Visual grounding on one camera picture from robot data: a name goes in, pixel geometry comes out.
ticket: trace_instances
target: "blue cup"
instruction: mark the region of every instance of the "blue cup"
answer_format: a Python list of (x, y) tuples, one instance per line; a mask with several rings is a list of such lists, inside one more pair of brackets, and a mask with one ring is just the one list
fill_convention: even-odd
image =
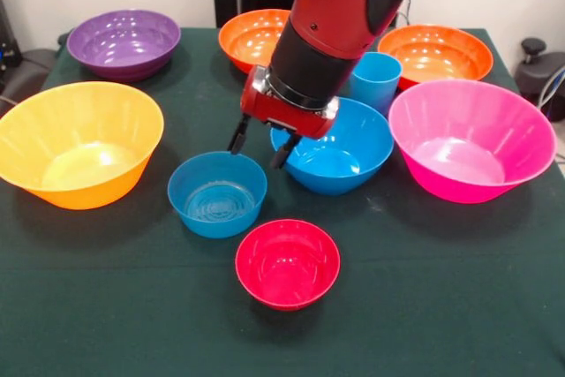
[(391, 55), (367, 52), (350, 76), (350, 98), (388, 114), (403, 66)]
[(204, 238), (230, 238), (257, 220), (267, 177), (254, 160), (229, 152), (194, 156), (169, 180), (169, 201), (189, 230)]

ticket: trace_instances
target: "purple bowl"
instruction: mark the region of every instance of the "purple bowl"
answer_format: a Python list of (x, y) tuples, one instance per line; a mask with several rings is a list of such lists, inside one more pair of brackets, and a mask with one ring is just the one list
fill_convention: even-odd
[(80, 24), (69, 35), (71, 56), (96, 75), (120, 83), (154, 75), (180, 42), (172, 19), (152, 11), (113, 11)]

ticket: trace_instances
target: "magenta bowl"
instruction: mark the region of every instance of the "magenta bowl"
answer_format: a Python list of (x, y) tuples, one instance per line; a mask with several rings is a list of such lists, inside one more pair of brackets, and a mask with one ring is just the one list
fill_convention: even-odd
[(455, 203), (482, 203), (536, 178), (553, 163), (555, 132), (519, 94), (463, 79), (400, 94), (390, 130), (414, 179)]
[(153, 11), (107, 12), (91, 18), (67, 39), (72, 57), (111, 81), (129, 83), (158, 72), (180, 42), (180, 28)]

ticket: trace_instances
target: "bowl rim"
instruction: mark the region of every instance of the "bowl rim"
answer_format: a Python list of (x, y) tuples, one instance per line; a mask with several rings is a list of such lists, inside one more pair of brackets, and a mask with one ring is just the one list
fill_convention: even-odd
[[(465, 31), (461, 28), (457, 28), (457, 27), (454, 27), (454, 26), (442, 26), (442, 25), (439, 25), (439, 24), (432, 24), (432, 23), (430, 23), (430, 24), (410, 24), (409, 26), (400, 26), (398, 28), (395, 28), (395, 29), (389, 31), (385, 35), (383, 35), (380, 38), (379, 42), (377, 43), (377, 49), (375, 51), (377, 51), (379, 53), (386, 53), (388, 55), (391, 55), (390, 52), (382, 49), (382, 44), (385, 41), (387, 41), (389, 38), (392, 38), (395, 35), (401, 34), (401, 33), (408, 31), (409, 29), (412, 29), (412, 28), (427, 28), (427, 29), (438, 28), (440, 30), (453, 31), (455, 33), (464, 35), (464, 36), (476, 41), (477, 44), (479, 46), (481, 46), (481, 48), (483, 48), (486, 52), (488, 52), (489, 62), (488, 62), (488, 66), (486, 67), (487, 68), (486, 71), (480, 73), (479, 76), (476, 79), (467, 79), (468, 81), (481, 81), (484, 77), (486, 77), (493, 70), (494, 54), (490, 50), (490, 48), (486, 45), (486, 43), (484, 43), (482, 40), (480, 40), (477, 36), (467, 32), (467, 31)], [(419, 80), (416, 80), (416, 79), (409, 79), (409, 78), (405, 77), (405, 75), (404, 75), (404, 68), (403, 68), (403, 72), (401, 74), (401, 78), (405, 79), (405, 80), (407, 80), (411, 83), (414, 83), (414, 84), (422, 84), (422, 83), (427, 83), (427, 82), (431, 82), (431, 81), (436, 81), (436, 80), (419, 81)]]
[(269, 12), (278, 12), (278, 13), (284, 14), (287, 17), (287, 23), (289, 22), (291, 10), (289, 10), (289, 9), (277, 9), (277, 8), (265, 8), (265, 9), (255, 9), (253, 11), (247, 11), (247, 12), (240, 13), (239, 15), (236, 15), (235, 17), (226, 21), (226, 23), (222, 26), (222, 28), (220, 28), (220, 31), (218, 33), (218, 43), (220, 44), (220, 48), (223, 50), (223, 52), (230, 59), (237, 60), (237, 61), (241, 62), (242, 64), (249, 65), (249, 66), (255, 65), (255, 63), (246, 62), (245, 60), (241, 59), (240, 57), (238, 57), (236, 55), (232, 55), (230, 50), (228, 49), (228, 46), (226, 46), (225, 43), (222, 41), (223, 35), (226, 33), (226, 31), (228, 31), (228, 28), (230, 26), (232, 26), (234, 23), (238, 22), (241, 18), (249, 17), (249, 16), (252, 16), (252, 15), (261, 15), (261, 14), (269, 13)]
[[(262, 183), (262, 189), (261, 189), (261, 195), (260, 198), (255, 200), (255, 206), (253, 207), (253, 209), (251, 211), (249, 211), (248, 213), (246, 213), (245, 215), (240, 215), (237, 216), (235, 218), (230, 218), (229, 220), (226, 221), (220, 221), (220, 222), (208, 222), (208, 221), (204, 221), (204, 220), (200, 220), (200, 219), (195, 219), (192, 218), (191, 216), (185, 214), (182, 210), (180, 210), (177, 207), (176, 202), (173, 202), (173, 199), (170, 196), (170, 192), (171, 192), (171, 186), (172, 186), (172, 180), (173, 178), (181, 172), (181, 170), (190, 162), (196, 160), (196, 159), (201, 159), (201, 158), (205, 158), (207, 156), (224, 156), (227, 158), (231, 158), (231, 157), (241, 157), (244, 158), (244, 160), (246, 160), (247, 162), (249, 162), (256, 170), (260, 171), (257, 174), (257, 177), (260, 176), (261, 179), (261, 183)], [(256, 162), (254, 161), (252, 158), (250, 158), (249, 156), (246, 155), (242, 155), (242, 154), (237, 154), (237, 155), (233, 155), (231, 152), (227, 152), (227, 151), (220, 151), (220, 150), (216, 150), (216, 151), (212, 151), (212, 152), (206, 152), (203, 154), (199, 154), (199, 155), (195, 155), (192, 156), (191, 158), (187, 159), (186, 161), (182, 162), (180, 165), (177, 166), (177, 168), (173, 171), (173, 173), (170, 175), (169, 177), (169, 182), (167, 183), (167, 198), (169, 199), (169, 203), (170, 205), (175, 209), (175, 211), (177, 211), (177, 213), (181, 216), (183, 216), (184, 218), (192, 221), (192, 222), (200, 222), (200, 223), (204, 223), (204, 224), (209, 224), (209, 225), (215, 225), (215, 224), (225, 224), (227, 222), (235, 222), (245, 216), (248, 216), (249, 214), (252, 213), (252, 211), (256, 210), (257, 207), (260, 207), (263, 202), (265, 201), (265, 198), (267, 197), (267, 191), (268, 191), (268, 181), (267, 181), (267, 175), (265, 174), (265, 170), (262, 169), (262, 167)]]
[[(71, 40), (73, 37), (76, 37), (76, 34), (78, 33), (79, 30), (81, 30), (84, 26), (88, 25), (89, 23), (91, 23), (92, 21), (105, 17), (107, 15), (113, 14), (113, 13), (123, 13), (123, 12), (142, 12), (142, 13), (148, 13), (151, 15), (155, 15), (158, 17), (162, 17), (166, 20), (168, 20), (170, 23), (172, 23), (175, 26), (175, 29), (177, 31), (177, 35), (175, 37), (175, 40), (172, 43), (172, 46), (170, 48), (168, 48), (167, 50), (165, 50), (163, 53), (161, 53), (159, 56), (153, 57), (151, 59), (148, 60), (143, 60), (143, 61), (139, 61), (135, 64), (128, 64), (128, 65), (114, 65), (114, 64), (109, 64), (109, 65), (100, 65), (100, 64), (95, 64), (93, 62), (87, 61), (85, 59), (82, 59), (78, 56), (78, 54), (71, 49)], [(69, 33), (69, 36), (67, 37), (67, 41), (65, 44), (65, 47), (67, 48), (67, 51), (69, 52), (69, 55), (71, 55), (76, 61), (80, 62), (81, 64), (85, 65), (85, 66), (90, 66), (90, 67), (94, 67), (94, 68), (102, 68), (102, 69), (114, 69), (114, 70), (118, 70), (121, 68), (130, 68), (130, 67), (134, 67), (134, 66), (139, 66), (141, 64), (149, 64), (153, 61), (156, 61), (158, 59), (161, 59), (163, 57), (166, 57), (167, 55), (170, 55), (170, 53), (178, 46), (178, 44), (180, 43), (180, 39), (182, 37), (182, 30), (180, 28), (180, 26), (178, 25), (178, 23), (171, 17), (165, 15), (164, 13), (160, 13), (157, 11), (150, 11), (148, 9), (137, 9), (137, 8), (131, 8), (131, 9), (117, 9), (114, 11), (106, 11), (103, 13), (100, 13), (98, 15), (95, 15), (89, 19), (86, 19), (84, 21), (82, 21), (80, 24), (78, 24), (75, 28), (73, 28), (71, 30), (71, 32)]]
[[(512, 98), (515, 102), (522, 103), (527, 109), (531, 110), (534, 114), (537, 114), (538, 117), (541, 118), (540, 121), (544, 123), (544, 126), (547, 128), (549, 133), (552, 135), (552, 138), (551, 138), (552, 139), (552, 154), (549, 156), (549, 159), (546, 161), (544, 166), (540, 167), (540, 169), (537, 172), (535, 172), (535, 173), (533, 173), (530, 176), (525, 177), (525, 178), (519, 178), (519, 179), (515, 179), (515, 180), (504, 181), (503, 183), (497, 183), (497, 184), (477, 184), (477, 183), (472, 182), (472, 181), (465, 181), (465, 180), (462, 180), (462, 179), (459, 179), (459, 178), (448, 177), (444, 174), (441, 174), (441, 173), (439, 173), (435, 170), (430, 169), (429, 167), (426, 167), (423, 163), (418, 161), (414, 157), (414, 155), (412, 155), (405, 148), (405, 144), (400, 143), (398, 141), (398, 138), (396, 137), (396, 132), (395, 132), (396, 126), (393, 124), (395, 111), (396, 111), (397, 108), (400, 108), (399, 105), (401, 104), (402, 100), (405, 97), (410, 97), (411, 95), (413, 95), (413, 93), (415, 93), (415, 92), (417, 93), (422, 88), (426, 88), (428, 86), (444, 86), (444, 85), (450, 86), (454, 83), (461, 85), (461, 86), (475, 86), (475, 87), (494, 88), (497, 91), (504, 94), (505, 96), (507, 96), (508, 98)], [(555, 155), (557, 154), (557, 136), (555, 135), (555, 131), (554, 131), (554, 128), (552, 127), (551, 123), (549, 122), (549, 120), (546, 119), (546, 117), (541, 113), (541, 111), (539, 109), (537, 109), (533, 104), (526, 101), (520, 94), (515, 93), (512, 90), (509, 90), (505, 87), (497, 86), (495, 84), (487, 83), (485, 81), (475, 81), (475, 80), (470, 80), (470, 79), (440, 79), (440, 80), (436, 80), (436, 81), (427, 81), (425, 83), (418, 84), (414, 87), (410, 87), (410, 88), (404, 90), (402, 93), (400, 93), (393, 100), (392, 105), (390, 106), (390, 111), (388, 113), (388, 116), (389, 116), (389, 119), (390, 119), (390, 131), (392, 132), (395, 143), (400, 147), (403, 154), (408, 155), (412, 159), (412, 161), (414, 161), (417, 164), (419, 164), (420, 166), (426, 168), (426, 170), (433, 172), (436, 175), (441, 176), (443, 178), (447, 178), (451, 181), (456, 181), (458, 183), (464, 183), (464, 184), (467, 184), (467, 185), (474, 185), (474, 186), (477, 186), (477, 187), (493, 187), (493, 188), (495, 188), (495, 187), (502, 188), (502, 187), (510, 187), (510, 186), (515, 186), (515, 185), (521, 185), (523, 183), (531, 181), (534, 178), (539, 177), (541, 174), (546, 172), (547, 169), (554, 162)]]
[[(350, 102), (350, 103), (356, 103), (357, 105), (365, 108), (365, 109), (370, 109), (372, 112), (377, 114), (377, 119), (379, 119), (383, 124), (386, 125), (386, 127), (388, 128), (388, 135), (390, 136), (389, 138), (389, 148), (387, 149), (387, 154), (383, 155), (383, 158), (381, 161), (377, 162), (375, 165), (373, 165), (371, 168), (367, 169), (367, 170), (362, 170), (361, 172), (359, 172), (358, 174), (347, 174), (347, 175), (336, 175), (336, 176), (327, 176), (327, 175), (322, 175), (319, 173), (315, 173), (315, 172), (306, 172), (301, 170), (298, 166), (290, 163), (290, 158), (289, 160), (285, 163), (285, 167), (286, 166), (290, 166), (295, 170), (298, 170), (300, 172), (304, 172), (305, 174), (309, 175), (309, 176), (313, 176), (313, 177), (318, 177), (318, 178), (330, 178), (330, 179), (344, 179), (344, 178), (354, 178), (354, 177), (361, 177), (364, 176), (366, 174), (369, 174), (375, 170), (377, 170), (379, 167), (382, 167), (382, 165), (388, 160), (388, 158), (390, 158), (390, 156), (392, 155), (394, 149), (395, 149), (395, 139), (392, 135), (392, 132), (390, 131), (390, 124), (388, 123), (388, 120), (376, 109), (371, 108), (369, 105), (366, 105), (360, 101), (356, 101), (355, 99), (351, 99), (349, 97), (340, 97), (339, 98), (339, 102), (343, 102), (345, 101), (345, 103)], [(274, 140), (274, 134), (275, 131), (279, 132), (280, 130), (277, 130), (275, 128), (271, 128), (271, 131), (269, 132), (269, 138), (271, 140), (271, 147), (273, 149), (275, 149), (275, 140)]]
[[(270, 225), (274, 225), (274, 224), (277, 224), (279, 222), (301, 223), (301, 224), (305, 224), (308, 227), (316, 229), (323, 238), (326, 238), (327, 240), (329, 240), (331, 247), (332, 247), (332, 250), (335, 253), (335, 257), (337, 258), (335, 273), (332, 276), (331, 281), (329, 282), (328, 286), (325, 287), (320, 293), (316, 294), (312, 298), (310, 298), (306, 301), (303, 301), (303, 302), (297, 302), (297, 303), (294, 303), (294, 304), (277, 304), (276, 302), (268, 301), (268, 300), (262, 298), (261, 296), (258, 296), (253, 290), (251, 290), (247, 286), (247, 284), (245, 284), (245, 282), (244, 282), (244, 280), (241, 276), (241, 273), (240, 273), (239, 263), (241, 261), (240, 260), (240, 253), (241, 253), (241, 250), (242, 250), (242, 246), (244, 246), (245, 243), (249, 243), (249, 240), (251, 239), (251, 236), (254, 233), (258, 232), (259, 230), (263, 229), (264, 227), (268, 227)], [(324, 229), (322, 229), (320, 226), (318, 226), (318, 225), (316, 225), (312, 222), (308, 222), (308, 221), (304, 221), (304, 220), (297, 220), (297, 219), (294, 219), (294, 218), (280, 218), (280, 219), (277, 219), (277, 220), (264, 222), (261, 225), (255, 227), (239, 243), (239, 246), (237, 247), (234, 263), (235, 263), (235, 268), (236, 268), (237, 279), (239, 280), (241, 285), (244, 287), (244, 289), (247, 291), (247, 293), (249, 293), (255, 299), (259, 300), (261, 303), (263, 303), (265, 305), (269, 305), (269, 306), (271, 306), (275, 309), (290, 309), (290, 310), (291, 309), (299, 309), (301, 307), (311, 305), (311, 304), (317, 302), (318, 300), (320, 300), (321, 298), (323, 298), (330, 291), (330, 289), (334, 286), (335, 282), (337, 281), (337, 277), (339, 276), (341, 268), (342, 268), (342, 258), (341, 258), (341, 254), (339, 252), (339, 247), (337, 246), (337, 243), (335, 242), (335, 240), (329, 235), (329, 233), (327, 231), (325, 231)]]
[(106, 86), (106, 87), (120, 87), (120, 88), (126, 87), (128, 90), (131, 90), (131, 91), (137, 93), (138, 95), (141, 95), (142, 97), (145, 97), (146, 99), (148, 99), (150, 101), (150, 103), (152, 103), (154, 105), (154, 111), (157, 112), (156, 117), (158, 118), (158, 121), (159, 121), (158, 122), (159, 131), (157, 132), (158, 137), (156, 137), (155, 142), (153, 144), (151, 144), (151, 148), (146, 149), (144, 154), (141, 156), (141, 159), (137, 160), (136, 162), (133, 162), (132, 165), (130, 167), (128, 167), (128, 169), (126, 171), (118, 174), (115, 177), (108, 178), (107, 180), (104, 180), (100, 183), (96, 183), (95, 185), (81, 185), (81, 186), (78, 186), (78, 187), (73, 187), (72, 189), (45, 189), (45, 188), (41, 188), (41, 187), (35, 187), (35, 186), (32, 186), (32, 185), (22, 185), (20, 183), (16, 183), (11, 179), (6, 178), (6, 176), (4, 175), (4, 173), (1, 170), (0, 170), (0, 178), (2, 178), (4, 181), (10, 183), (11, 185), (15, 185), (16, 187), (27, 190), (29, 192), (41, 192), (41, 193), (77, 192), (77, 191), (80, 191), (80, 190), (86, 190), (86, 189), (91, 189), (93, 187), (105, 185), (110, 181), (117, 180), (117, 179), (123, 177), (128, 172), (135, 170), (144, 161), (146, 161), (147, 158), (149, 158), (153, 154), (153, 152), (156, 150), (157, 146), (159, 146), (159, 143), (161, 143), (162, 135), (163, 135), (164, 130), (165, 130), (165, 118), (164, 118), (164, 115), (162, 114), (161, 107), (155, 101), (155, 99), (153, 99), (149, 94), (139, 90), (138, 88), (128, 86), (128, 85), (125, 85), (125, 84), (115, 83), (115, 82), (112, 82), (112, 81), (80, 81), (80, 82), (77, 82), (77, 83), (63, 84), (62, 86), (56, 86), (56, 87), (49, 88), (47, 90), (43, 90), (40, 93), (34, 94), (33, 96), (28, 97), (23, 102), (20, 102), (19, 104), (14, 106), (12, 109), (10, 109), (8, 112), (6, 112), (2, 118), (0, 118), (0, 121), (3, 121), (8, 116), (15, 114), (18, 110), (25, 108), (25, 105), (29, 104), (30, 102), (38, 102), (38, 100), (40, 100), (41, 98), (46, 97), (46, 96), (52, 94), (53, 92), (56, 92), (56, 91), (58, 91), (62, 88), (66, 90), (66, 89), (72, 89), (74, 87), (80, 87), (80, 86), (87, 86), (87, 87), (88, 86)]

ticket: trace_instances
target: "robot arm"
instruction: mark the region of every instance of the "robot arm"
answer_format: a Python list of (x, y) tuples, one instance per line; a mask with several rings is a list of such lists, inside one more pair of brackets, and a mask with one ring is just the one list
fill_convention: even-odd
[(401, 2), (295, 0), (270, 66), (256, 67), (249, 75), (242, 97), (244, 119), (230, 150), (241, 148), (250, 117), (290, 132), (276, 167), (284, 164), (300, 137), (323, 137), (335, 119), (339, 89)]

